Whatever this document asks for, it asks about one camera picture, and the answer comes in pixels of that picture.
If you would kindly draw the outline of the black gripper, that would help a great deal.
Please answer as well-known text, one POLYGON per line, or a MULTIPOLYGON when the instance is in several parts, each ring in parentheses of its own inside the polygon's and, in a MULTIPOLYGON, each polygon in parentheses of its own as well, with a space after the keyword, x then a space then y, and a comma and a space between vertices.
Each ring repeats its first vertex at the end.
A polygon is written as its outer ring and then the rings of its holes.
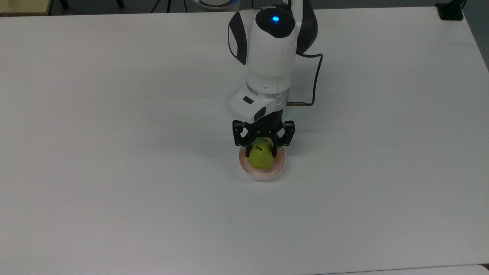
POLYGON ((254 123, 247 123, 239 120, 232 121, 233 138, 236 146, 243 147, 245 157, 249 157, 252 148, 252 136, 256 132, 274 134, 272 141, 272 156, 277 157, 279 148, 289 146, 293 136, 295 135, 295 122, 282 120, 283 110, 272 112, 254 123), (284 130, 283 136, 278 136, 278 133, 284 130))

